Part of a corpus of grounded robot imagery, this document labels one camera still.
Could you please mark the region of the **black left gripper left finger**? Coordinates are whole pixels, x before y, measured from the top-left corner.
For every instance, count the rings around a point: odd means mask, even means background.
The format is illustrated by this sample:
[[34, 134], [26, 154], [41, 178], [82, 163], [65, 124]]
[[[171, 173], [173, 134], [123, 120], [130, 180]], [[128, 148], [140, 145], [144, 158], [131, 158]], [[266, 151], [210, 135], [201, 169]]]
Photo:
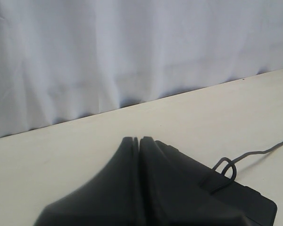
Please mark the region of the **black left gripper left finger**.
[[140, 226], [138, 157], [137, 138], [123, 138], [113, 157], [93, 179], [46, 206], [35, 225]]

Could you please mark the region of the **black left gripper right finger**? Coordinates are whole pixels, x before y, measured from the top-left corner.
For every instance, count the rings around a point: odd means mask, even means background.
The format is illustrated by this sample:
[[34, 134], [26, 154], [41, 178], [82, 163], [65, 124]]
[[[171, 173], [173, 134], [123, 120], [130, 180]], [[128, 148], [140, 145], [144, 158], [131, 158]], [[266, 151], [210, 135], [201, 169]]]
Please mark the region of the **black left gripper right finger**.
[[185, 178], [151, 137], [140, 140], [140, 177], [151, 226], [246, 226], [240, 211]]

